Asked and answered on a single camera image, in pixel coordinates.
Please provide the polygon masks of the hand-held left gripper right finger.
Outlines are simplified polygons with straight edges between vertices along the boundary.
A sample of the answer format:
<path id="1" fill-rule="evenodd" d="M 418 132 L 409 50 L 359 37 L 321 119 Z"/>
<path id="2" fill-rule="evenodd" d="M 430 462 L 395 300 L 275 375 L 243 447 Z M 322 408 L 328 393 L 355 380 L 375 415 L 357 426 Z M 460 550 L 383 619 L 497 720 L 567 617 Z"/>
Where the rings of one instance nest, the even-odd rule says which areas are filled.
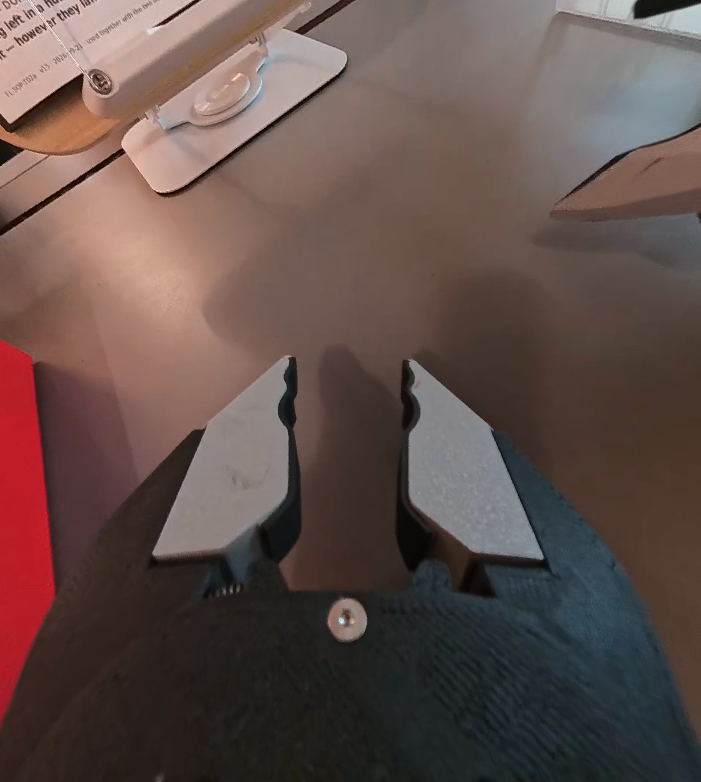
<path id="1" fill-rule="evenodd" d="M 496 593 L 488 568 L 540 568 L 541 544 L 492 427 L 414 359 L 401 370 L 395 533 L 407 569 L 443 562 L 455 591 Z"/>

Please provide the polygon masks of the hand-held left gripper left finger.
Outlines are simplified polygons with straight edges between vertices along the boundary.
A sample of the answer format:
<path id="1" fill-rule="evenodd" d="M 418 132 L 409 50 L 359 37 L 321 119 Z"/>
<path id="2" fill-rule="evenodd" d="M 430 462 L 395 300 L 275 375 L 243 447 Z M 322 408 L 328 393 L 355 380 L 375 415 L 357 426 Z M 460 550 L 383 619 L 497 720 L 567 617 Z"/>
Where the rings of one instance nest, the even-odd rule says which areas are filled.
<path id="1" fill-rule="evenodd" d="M 297 360 L 267 369 L 204 428 L 152 550 L 158 565 L 209 562 L 242 583 L 280 564 L 301 531 Z"/>

